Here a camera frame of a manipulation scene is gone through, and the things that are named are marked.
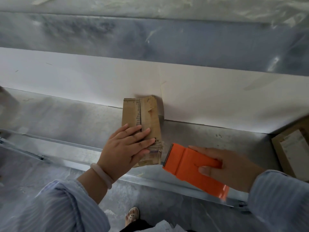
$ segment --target white label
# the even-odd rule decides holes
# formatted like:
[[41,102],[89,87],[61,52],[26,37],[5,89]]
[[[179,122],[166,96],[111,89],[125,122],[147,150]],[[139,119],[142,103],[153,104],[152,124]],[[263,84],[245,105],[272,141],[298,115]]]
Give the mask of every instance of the white label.
[[297,179],[309,181],[309,145],[299,130],[280,142]]

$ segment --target brown cardboard box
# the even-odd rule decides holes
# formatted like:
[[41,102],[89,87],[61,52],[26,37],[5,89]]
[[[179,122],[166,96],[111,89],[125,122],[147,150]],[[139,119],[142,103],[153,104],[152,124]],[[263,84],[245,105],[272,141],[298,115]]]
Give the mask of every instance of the brown cardboard box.
[[141,124],[142,131],[150,128],[151,132],[145,137],[145,140],[156,138],[155,143],[148,148],[150,153],[146,154],[134,167],[160,164],[163,145],[156,98],[154,96],[125,98],[123,100],[122,125],[125,124],[129,124],[129,127]]
[[306,117],[272,139],[283,171],[309,182],[309,117]]

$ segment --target person's right hand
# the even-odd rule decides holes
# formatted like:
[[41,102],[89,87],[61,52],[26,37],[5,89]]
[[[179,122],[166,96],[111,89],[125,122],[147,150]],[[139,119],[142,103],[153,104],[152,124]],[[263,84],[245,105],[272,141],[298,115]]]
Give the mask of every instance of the person's right hand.
[[222,162],[222,169],[209,166],[199,167],[201,174],[238,191],[249,193],[256,177],[265,171],[233,151],[195,146],[189,146],[189,148]]

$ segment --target light blue striped shirt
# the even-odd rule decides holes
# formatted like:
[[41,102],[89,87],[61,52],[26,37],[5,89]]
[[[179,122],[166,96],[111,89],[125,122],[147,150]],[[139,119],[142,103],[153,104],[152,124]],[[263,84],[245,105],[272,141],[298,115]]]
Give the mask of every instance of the light blue striped shirt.
[[[309,231],[309,184],[268,170],[257,177],[249,209],[271,231]],[[0,231],[110,230],[105,213],[77,180],[53,181]]]

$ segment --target sandal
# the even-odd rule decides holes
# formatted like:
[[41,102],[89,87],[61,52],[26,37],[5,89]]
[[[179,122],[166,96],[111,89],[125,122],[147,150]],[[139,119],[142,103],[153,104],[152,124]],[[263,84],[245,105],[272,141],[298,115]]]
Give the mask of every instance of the sandal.
[[126,226],[129,225],[131,222],[136,221],[137,219],[139,219],[139,210],[137,207],[133,207],[126,215]]

